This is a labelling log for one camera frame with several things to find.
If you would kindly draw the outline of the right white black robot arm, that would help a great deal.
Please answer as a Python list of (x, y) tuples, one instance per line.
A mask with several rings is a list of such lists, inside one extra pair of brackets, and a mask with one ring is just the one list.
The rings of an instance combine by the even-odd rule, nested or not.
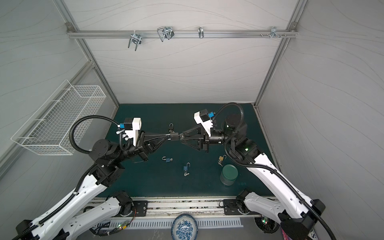
[(210, 145), (223, 145), (232, 162), (246, 168), (274, 194), (276, 201), (254, 192), (243, 191), (237, 196), (238, 211), (245, 215), (257, 212), (280, 225), (292, 240), (305, 240), (320, 223), (330, 239), (336, 239), (329, 225), (321, 217), (324, 203), (299, 191), (274, 166), (259, 146), (247, 137), (247, 125), (243, 107), (238, 103), (223, 105), (217, 112), (202, 110), (194, 114), (196, 127), (179, 134), (179, 140), (189, 145), (196, 141), (197, 150), (209, 150)]

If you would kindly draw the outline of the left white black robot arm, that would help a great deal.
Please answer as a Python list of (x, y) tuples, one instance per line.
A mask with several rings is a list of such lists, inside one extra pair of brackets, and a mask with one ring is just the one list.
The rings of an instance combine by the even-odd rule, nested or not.
[[(95, 142), (90, 151), (80, 148), (75, 141), (77, 127), (86, 120), (101, 119), (117, 126), (119, 142), (106, 139)], [(147, 161), (165, 141), (178, 140), (177, 133), (148, 134), (141, 131), (141, 119), (127, 119), (119, 124), (99, 115), (78, 119), (70, 128), (72, 147), (87, 154), (94, 164), (85, 171), (76, 187), (47, 212), (33, 220), (24, 220), (17, 225), (17, 240), (74, 240), (101, 221), (116, 215), (128, 215), (134, 210), (133, 200), (124, 191), (110, 197), (106, 202), (82, 214), (79, 211), (95, 196), (104, 192), (122, 175), (122, 162), (140, 156)]]

